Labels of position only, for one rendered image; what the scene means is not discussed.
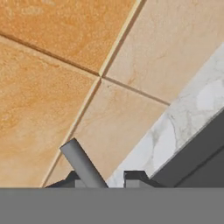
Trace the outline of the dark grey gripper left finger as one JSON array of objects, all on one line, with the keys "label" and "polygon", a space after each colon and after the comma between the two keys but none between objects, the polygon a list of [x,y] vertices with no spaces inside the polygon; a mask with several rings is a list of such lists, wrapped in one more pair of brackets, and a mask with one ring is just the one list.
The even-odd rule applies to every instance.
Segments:
[{"label": "dark grey gripper left finger", "polygon": [[75,171],[70,171],[65,179],[48,185],[47,188],[85,188],[86,186]]}]

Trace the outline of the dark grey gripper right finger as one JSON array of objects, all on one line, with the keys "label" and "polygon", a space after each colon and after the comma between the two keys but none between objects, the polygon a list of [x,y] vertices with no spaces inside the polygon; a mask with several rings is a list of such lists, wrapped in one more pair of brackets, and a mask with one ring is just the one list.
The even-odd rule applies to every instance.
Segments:
[{"label": "dark grey gripper right finger", "polygon": [[157,181],[149,178],[145,171],[125,171],[123,173],[124,188],[163,188]]}]

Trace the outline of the dark grey cupboard door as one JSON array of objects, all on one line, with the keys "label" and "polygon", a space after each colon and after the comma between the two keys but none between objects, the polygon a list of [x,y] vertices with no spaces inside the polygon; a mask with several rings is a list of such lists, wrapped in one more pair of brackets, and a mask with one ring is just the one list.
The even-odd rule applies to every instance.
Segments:
[{"label": "dark grey cupboard door", "polygon": [[224,146],[184,176],[178,188],[224,187]]}]

